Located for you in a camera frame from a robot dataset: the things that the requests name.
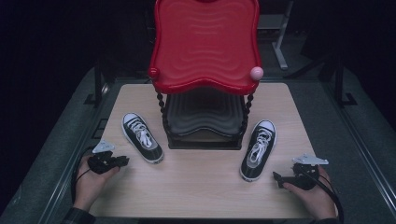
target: light wood tabletop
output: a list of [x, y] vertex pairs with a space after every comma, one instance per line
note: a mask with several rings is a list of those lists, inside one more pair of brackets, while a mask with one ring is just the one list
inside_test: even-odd
[[[98, 217], [304, 218], [302, 203], [279, 189], [272, 172], [293, 175], [292, 158], [315, 155], [304, 125], [283, 83], [262, 83], [254, 94], [247, 132], [240, 150], [169, 149], [156, 92], [149, 84], [124, 85], [103, 138], [115, 145], [113, 156], [129, 164], [107, 184], [92, 206]], [[121, 120], [135, 112], [163, 148], [159, 164], [143, 160], [124, 137]], [[276, 145], [259, 180], [244, 181], [239, 168], [254, 125], [262, 119], [276, 126]]]

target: black sneaker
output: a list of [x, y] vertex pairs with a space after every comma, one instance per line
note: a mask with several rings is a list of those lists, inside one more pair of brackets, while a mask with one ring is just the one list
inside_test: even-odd
[[122, 119], [122, 130], [143, 158], [153, 164], [163, 160], [163, 150], [151, 135], [146, 122], [135, 113], [129, 113]]
[[276, 129], [274, 124], [265, 119], [257, 123], [251, 134], [247, 154], [240, 169], [244, 180], [252, 182], [259, 179], [275, 142]]

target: small pink ball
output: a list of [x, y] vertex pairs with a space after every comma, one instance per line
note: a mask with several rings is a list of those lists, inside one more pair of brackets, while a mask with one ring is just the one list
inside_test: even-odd
[[156, 67], [150, 67], [148, 69], [148, 75], [151, 77], [151, 79], [157, 79], [158, 76], [160, 75], [160, 69], [156, 68]]
[[264, 76], [264, 71], [262, 71], [262, 68], [260, 67], [253, 67], [250, 71], [250, 76], [253, 80], [260, 80], [262, 79], [262, 76]]

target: human hand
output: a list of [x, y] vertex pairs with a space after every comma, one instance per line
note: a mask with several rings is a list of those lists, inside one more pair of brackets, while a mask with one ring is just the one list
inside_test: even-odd
[[[321, 166], [318, 167], [318, 171], [320, 175], [319, 181], [328, 189], [331, 189], [330, 184], [324, 179], [326, 178], [330, 182], [329, 175]], [[304, 190], [292, 185], [291, 183], [284, 183], [283, 188], [288, 189], [303, 201], [305, 208], [315, 220], [337, 218], [334, 202], [320, 186], [316, 185], [311, 190]]]
[[90, 156], [85, 156], [81, 159], [78, 169], [78, 175], [82, 177], [78, 180], [76, 184], [76, 200], [73, 207], [89, 212], [91, 206], [105, 187], [107, 180], [111, 178], [114, 174], [118, 173], [120, 167], [116, 166], [111, 170], [99, 175], [93, 171], [88, 171], [90, 169], [88, 165], [88, 158]]

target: red tray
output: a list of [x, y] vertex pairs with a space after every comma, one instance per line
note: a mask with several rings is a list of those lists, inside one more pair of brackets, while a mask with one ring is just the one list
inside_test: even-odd
[[157, 0], [157, 39], [148, 75], [157, 91], [171, 94], [209, 86], [253, 93], [261, 66], [257, 0]]

